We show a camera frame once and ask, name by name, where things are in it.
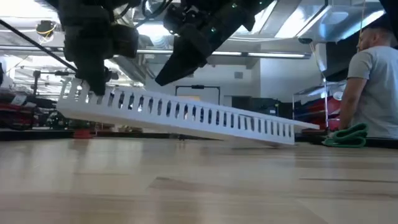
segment man's arm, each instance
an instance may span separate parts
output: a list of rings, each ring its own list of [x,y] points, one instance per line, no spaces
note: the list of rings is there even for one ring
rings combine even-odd
[[[350,126],[372,67],[373,56],[368,52],[356,54],[349,63],[347,85],[340,108],[340,130]]]
[[[341,101],[340,130],[349,127],[358,107],[363,88],[367,80],[363,78],[349,78]]]

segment white plastic panel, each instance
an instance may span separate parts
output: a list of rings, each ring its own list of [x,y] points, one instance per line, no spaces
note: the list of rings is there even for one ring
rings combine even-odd
[[[319,129],[314,124],[133,87],[107,87],[104,96],[96,96],[88,90],[89,86],[79,79],[65,82],[57,109],[67,118],[220,140],[244,138],[265,143],[294,144],[295,125]]]

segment short hair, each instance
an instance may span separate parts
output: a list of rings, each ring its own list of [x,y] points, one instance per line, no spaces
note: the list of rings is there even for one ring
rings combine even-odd
[[[377,32],[381,33],[383,38],[391,43],[391,46],[395,46],[397,44],[394,30],[392,29],[389,19],[385,16],[372,22],[366,27],[366,29],[376,30]]]
[[[378,20],[369,24],[366,28],[370,29],[382,29],[388,32],[393,33],[393,29],[389,19],[386,16],[380,17]]]

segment green cloth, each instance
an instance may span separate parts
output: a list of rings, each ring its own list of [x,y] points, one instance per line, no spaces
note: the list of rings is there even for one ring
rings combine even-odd
[[[346,130],[335,132],[334,135],[326,139],[323,144],[329,147],[360,148],[365,146],[367,135],[367,124],[357,124]]]

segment black cable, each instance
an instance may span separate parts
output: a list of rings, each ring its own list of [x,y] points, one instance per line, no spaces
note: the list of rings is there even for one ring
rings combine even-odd
[[[170,6],[170,4],[172,3],[173,0],[163,0],[162,4],[152,14],[149,14],[149,15],[146,13],[147,1],[148,0],[143,0],[142,5],[141,5],[141,11],[142,11],[142,14],[144,15],[145,19],[138,22],[135,25],[136,28],[145,24],[150,19],[154,19],[154,18],[158,17],[159,15],[161,15],[161,13],[164,12]]]
[[[118,16],[116,16],[115,19],[121,19],[124,15],[126,15],[126,13],[130,10],[130,8],[131,8],[131,3],[127,4],[127,6],[123,9],[123,11]]]
[[[45,53],[49,54],[51,57],[53,57],[55,60],[59,61],[62,63],[64,66],[72,69],[74,72],[77,72],[77,68],[69,64],[68,62],[64,61],[62,58],[60,58],[58,55],[54,54],[50,50],[47,50],[45,47],[41,46],[39,43],[36,41],[32,40],[30,37],[26,36],[25,34],[21,33],[19,30],[15,29],[13,26],[5,22],[4,20],[0,19],[0,24],[3,25],[5,28],[11,30],[13,33],[17,34],[19,37],[22,37],[24,40],[28,41],[29,43],[33,44],[35,47],[38,49],[44,51]]]

